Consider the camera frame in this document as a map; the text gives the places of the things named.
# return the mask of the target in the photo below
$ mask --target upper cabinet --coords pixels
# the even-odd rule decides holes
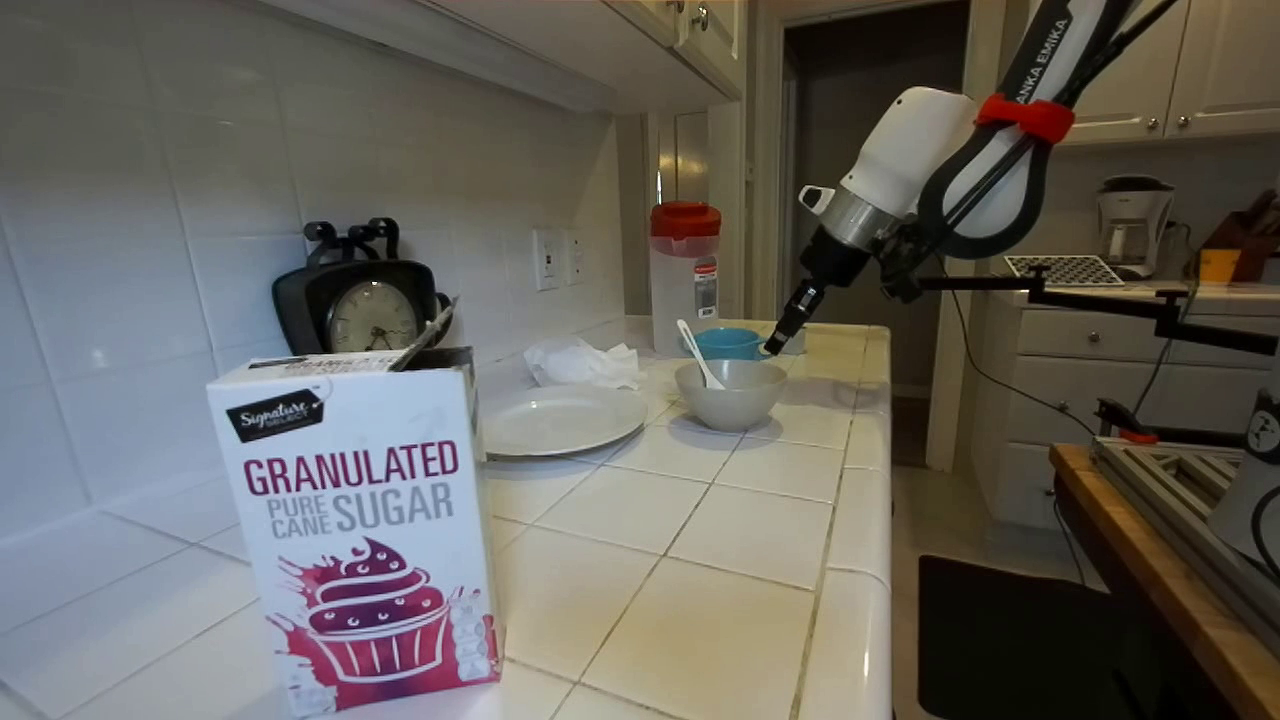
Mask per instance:
[[[1278,28],[1278,0],[1175,0],[1086,88],[1070,145],[1280,132]]]
[[[740,101],[747,0],[268,0],[573,111]]]

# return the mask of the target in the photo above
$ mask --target tile backsplash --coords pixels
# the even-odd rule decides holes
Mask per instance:
[[[0,539],[220,480],[205,382],[290,351],[305,221],[395,215],[482,365],[626,315],[613,120],[251,0],[0,0],[0,91]],[[533,287],[533,226],[575,287]]]

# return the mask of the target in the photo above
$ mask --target dark floor mat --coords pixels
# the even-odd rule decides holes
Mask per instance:
[[[920,707],[947,720],[1121,710],[1114,595],[920,555]]]

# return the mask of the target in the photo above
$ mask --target white cabinet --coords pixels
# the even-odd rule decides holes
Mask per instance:
[[[747,0],[268,0],[573,111],[737,101]]]
[[[1280,132],[1278,28],[1278,0],[1175,0],[1086,88],[1070,145]]]
[[[1194,324],[1280,337],[1278,304],[1214,304]],[[1055,527],[1048,445],[1089,445],[1096,404],[1136,404],[1163,426],[1243,430],[1278,359],[1156,337],[1154,319],[980,298],[980,367],[970,459],[985,504],[1003,525]]]

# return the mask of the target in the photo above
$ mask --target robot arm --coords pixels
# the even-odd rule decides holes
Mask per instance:
[[[970,96],[936,88],[896,96],[839,187],[802,187],[822,226],[766,351],[775,357],[822,306],[823,287],[850,287],[871,255],[884,287],[914,298],[920,261],[994,255],[1026,238],[1039,215],[1048,147],[1072,127],[1070,107],[1173,0],[1121,30],[1128,9],[1132,0],[1046,0],[959,147]]]

